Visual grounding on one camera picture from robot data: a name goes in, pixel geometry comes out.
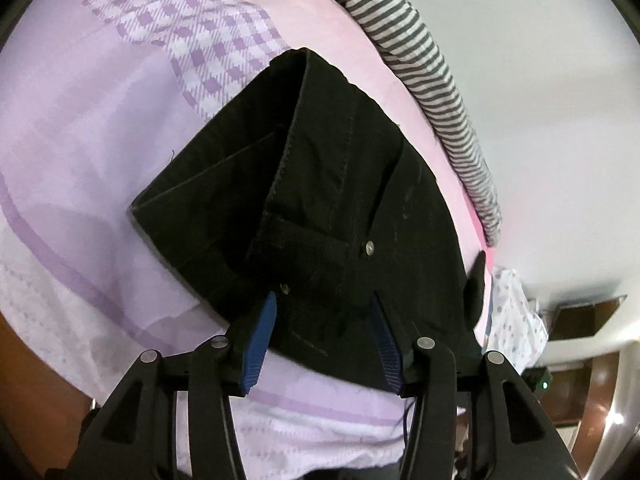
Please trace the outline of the black pants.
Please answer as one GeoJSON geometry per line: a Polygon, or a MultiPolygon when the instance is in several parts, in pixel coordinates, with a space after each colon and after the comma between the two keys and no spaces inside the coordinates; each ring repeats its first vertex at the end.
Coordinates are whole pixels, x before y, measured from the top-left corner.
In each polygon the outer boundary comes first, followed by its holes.
{"type": "Polygon", "coordinates": [[[410,338],[480,355],[463,322],[472,266],[436,178],[398,125],[334,66],[289,50],[138,195],[132,218],[230,325],[277,298],[270,346],[386,389],[381,294],[410,338]]]}

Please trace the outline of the white patterned quilt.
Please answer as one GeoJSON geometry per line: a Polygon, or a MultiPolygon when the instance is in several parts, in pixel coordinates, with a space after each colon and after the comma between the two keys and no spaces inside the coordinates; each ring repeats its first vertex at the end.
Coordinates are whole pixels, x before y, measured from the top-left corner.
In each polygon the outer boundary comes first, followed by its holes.
{"type": "Polygon", "coordinates": [[[496,269],[491,279],[483,351],[502,353],[518,373],[533,367],[549,340],[547,327],[524,292],[518,272],[496,269]]]}

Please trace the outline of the grey white striped blanket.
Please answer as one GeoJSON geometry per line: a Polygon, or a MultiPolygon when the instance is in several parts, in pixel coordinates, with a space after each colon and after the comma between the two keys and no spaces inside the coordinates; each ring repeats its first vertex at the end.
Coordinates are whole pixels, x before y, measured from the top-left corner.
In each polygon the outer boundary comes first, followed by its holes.
{"type": "Polygon", "coordinates": [[[464,99],[442,51],[409,0],[335,0],[362,28],[439,137],[488,246],[498,245],[498,193],[464,99]]]}

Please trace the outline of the pink purple bed sheet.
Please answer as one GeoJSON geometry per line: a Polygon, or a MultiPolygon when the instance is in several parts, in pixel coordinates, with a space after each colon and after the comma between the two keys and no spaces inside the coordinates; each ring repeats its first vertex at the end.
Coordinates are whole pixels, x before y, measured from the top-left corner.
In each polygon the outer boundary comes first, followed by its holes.
{"type": "Polygon", "coordinates": [[[1,52],[1,311],[90,398],[104,403],[143,350],[221,332],[129,208],[272,58],[300,47],[425,159],[464,263],[490,248],[419,104],[335,0],[34,0],[1,52]]]}

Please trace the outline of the wooden wall cabinet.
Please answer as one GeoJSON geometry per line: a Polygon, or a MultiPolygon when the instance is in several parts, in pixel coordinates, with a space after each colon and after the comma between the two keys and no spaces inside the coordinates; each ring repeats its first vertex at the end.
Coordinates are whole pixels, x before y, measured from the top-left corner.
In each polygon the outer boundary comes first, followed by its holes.
{"type": "Polygon", "coordinates": [[[626,299],[627,295],[620,295],[583,304],[561,304],[552,316],[549,340],[572,340],[596,336],[626,299]]]}

